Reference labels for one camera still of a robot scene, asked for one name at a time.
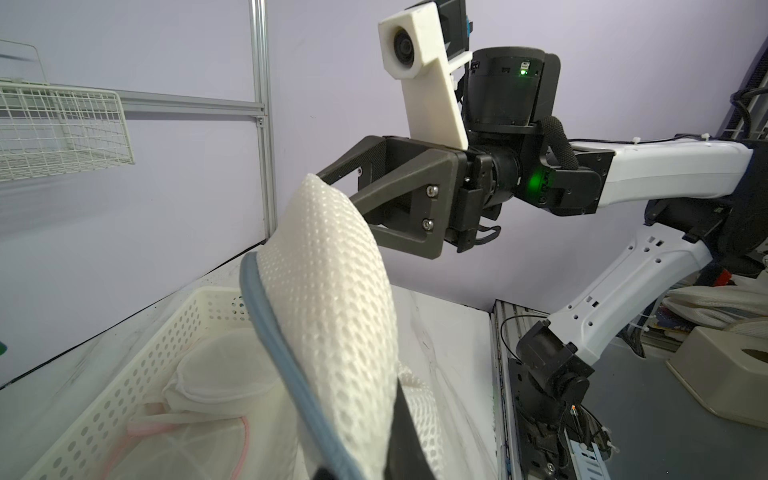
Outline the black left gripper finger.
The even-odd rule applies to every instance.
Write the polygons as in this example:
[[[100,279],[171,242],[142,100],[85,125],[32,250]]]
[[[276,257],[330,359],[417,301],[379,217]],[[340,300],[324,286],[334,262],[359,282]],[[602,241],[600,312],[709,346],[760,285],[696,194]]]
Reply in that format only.
[[[384,470],[386,480],[434,480],[405,398],[397,384],[391,435]]]

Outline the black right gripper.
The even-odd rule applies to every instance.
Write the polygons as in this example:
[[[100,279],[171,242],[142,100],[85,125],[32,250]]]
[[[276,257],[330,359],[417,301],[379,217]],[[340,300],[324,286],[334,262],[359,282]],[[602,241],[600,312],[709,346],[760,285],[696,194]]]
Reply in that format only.
[[[492,157],[470,152],[458,188],[465,166],[459,151],[420,153],[410,139],[366,136],[317,176],[332,185],[361,169],[360,182],[368,186],[352,196],[352,203],[364,217],[374,217],[369,227],[378,246],[436,259],[445,232],[458,252],[490,243],[501,232],[498,225],[480,224],[492,190]]]

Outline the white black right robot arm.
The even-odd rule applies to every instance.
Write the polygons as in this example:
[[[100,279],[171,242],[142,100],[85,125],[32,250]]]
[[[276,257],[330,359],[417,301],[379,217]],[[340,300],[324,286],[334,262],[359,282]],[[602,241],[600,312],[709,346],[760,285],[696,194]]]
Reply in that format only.
[[[358,172],[352,200],[383,247],[434,259],[495,240],[502,204],[557,216],[645,201],[635,239],[560,311],[518,342],[519,399],[560,419],[579,403],[611,339],[675,282],[742,256],[767,235],[767,145],[757,140],[570,141],[552,106],[559,58],[539,49],[477,51],[460,80],[465,147],[368,136],[320,174]]]

